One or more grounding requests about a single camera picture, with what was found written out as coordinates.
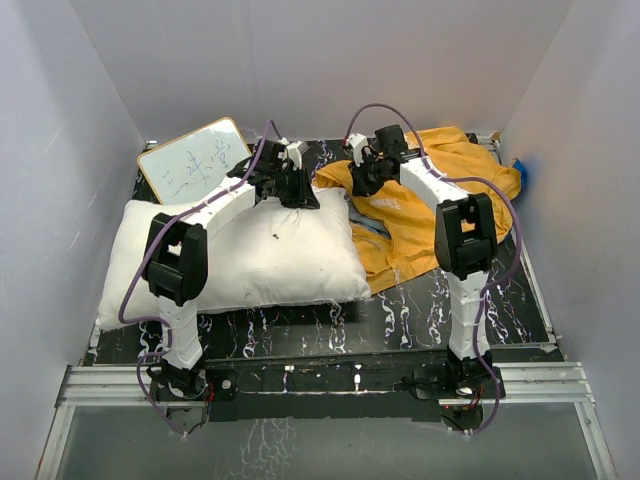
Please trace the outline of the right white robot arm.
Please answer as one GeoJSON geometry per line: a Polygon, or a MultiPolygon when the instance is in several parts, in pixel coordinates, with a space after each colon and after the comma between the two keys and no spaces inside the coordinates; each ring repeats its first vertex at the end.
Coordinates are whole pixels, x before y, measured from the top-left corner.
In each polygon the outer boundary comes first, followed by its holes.
{"type": "Polygon", "coordinates": [[[491,199],[455,185],[431,164],[422,146],[416,155],[411,154],[400,126],[384,127],[375,136],[375,145],[359,133],[343,140],[352,156],[352,192],[371,197],[385,183],[394,181],[434,213],[434,252],[446,273],[451,300],[450,368],[445,381],[453,394],[469,396],[481,385],[480,372],[491,370],[482,306],[498,249],[491,199]]]}

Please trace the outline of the white pillow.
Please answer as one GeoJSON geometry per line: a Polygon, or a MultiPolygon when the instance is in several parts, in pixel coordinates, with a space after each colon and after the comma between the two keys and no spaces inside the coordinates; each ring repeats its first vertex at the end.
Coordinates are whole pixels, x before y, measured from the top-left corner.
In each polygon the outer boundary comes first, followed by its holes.
{"type": "MultiPolygon", "coordinates": [[[[289,209],[269,198],[242,212],[208,243],[208,279],[198,311],[216,314],[271,306],[306,306],[363,300],[371,295],[352,240],[346,192],[315,188],[320,208],[289,209]]],[[[111,251],[96,325],[124,327],[118,310],[139,267],[152,218],[181,213],[187,205],[131,200],[111,251]]],[[[147,283],[137,283],[125,318],[158,316],[147,283]]]]}

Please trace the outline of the aluminium frame rail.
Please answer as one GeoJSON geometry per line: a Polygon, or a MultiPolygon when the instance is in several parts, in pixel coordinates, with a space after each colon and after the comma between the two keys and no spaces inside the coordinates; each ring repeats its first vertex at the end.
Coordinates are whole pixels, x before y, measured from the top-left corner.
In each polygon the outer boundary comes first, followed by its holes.
{"type": "MultiPolygon", "coordinates": [[[[506,397],[501,405],[570,403],[575,407],[595,474],[615,479],[615,467],[595,413],[595,400],[579,362],[515,362],[496,365],[506,397]]],[[[36,477],[54,479],[78,407],[145,407],[133,365],[69,367],[55,401],[55,413],[36,477]]]]}

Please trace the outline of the small whiteboard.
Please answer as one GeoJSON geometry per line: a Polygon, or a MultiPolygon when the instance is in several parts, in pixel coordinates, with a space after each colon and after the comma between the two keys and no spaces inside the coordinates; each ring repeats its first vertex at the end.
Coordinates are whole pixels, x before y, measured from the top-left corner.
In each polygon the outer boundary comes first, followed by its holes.
{"type": "Polygon", "coordinates": [[[250,155],[235,122],[223,117],[140,154],[137,164],[159,203],[175,205],[211,194],[250,155]]]}

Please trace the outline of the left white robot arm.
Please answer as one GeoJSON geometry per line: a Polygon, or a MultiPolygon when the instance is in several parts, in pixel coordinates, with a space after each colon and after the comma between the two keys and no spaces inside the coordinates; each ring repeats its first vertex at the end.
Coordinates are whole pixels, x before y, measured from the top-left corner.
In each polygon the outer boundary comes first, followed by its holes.
{"type": "Polygon", "coordinates": [[[201,363],[196,299],[208,279],[208,242],[260,201],[275,197],[286,208],[315,210],[303,141],[266,140],[262,150],[238,162],[189,215],[158,214],[149,230],[150,256],[142,278],[158,300],[164,355],[147,369],[175,396],[194,399],[207,388],[201,363]]]}

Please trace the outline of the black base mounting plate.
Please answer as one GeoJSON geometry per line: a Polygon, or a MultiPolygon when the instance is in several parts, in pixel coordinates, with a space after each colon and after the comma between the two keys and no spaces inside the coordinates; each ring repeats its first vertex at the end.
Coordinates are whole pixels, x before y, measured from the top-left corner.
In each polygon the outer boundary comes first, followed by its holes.
{"type": "Polygon", "coordinates": [[[481,403],[505,396],[500,369],[445,351],[207,361],[148,367],[157,400],[199,402],[208,422],[254,419],[452,419],[477,428],[481,403]]]}

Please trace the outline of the orange and blue pillowcase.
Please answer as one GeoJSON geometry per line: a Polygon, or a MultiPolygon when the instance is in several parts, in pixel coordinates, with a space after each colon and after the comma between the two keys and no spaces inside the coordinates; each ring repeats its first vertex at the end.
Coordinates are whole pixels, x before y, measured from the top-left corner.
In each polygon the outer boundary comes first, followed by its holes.
{"type": "MultiPolygon", "coordinates": [[[[500,165],[482,145],[472,143],[458,127],[416,133],[431,163],[450,178],[479,177],[493,183],[509,199],[522,186],[521,171],[500,165]]],[[[356,210],[383,223],[389,238],[363,226],[352,226],[352,238],[372,293],[386,290],[438,267],[434,252],[440,202],[421,182],[388,181],[371,197],[353,197],[356,210]]]]}

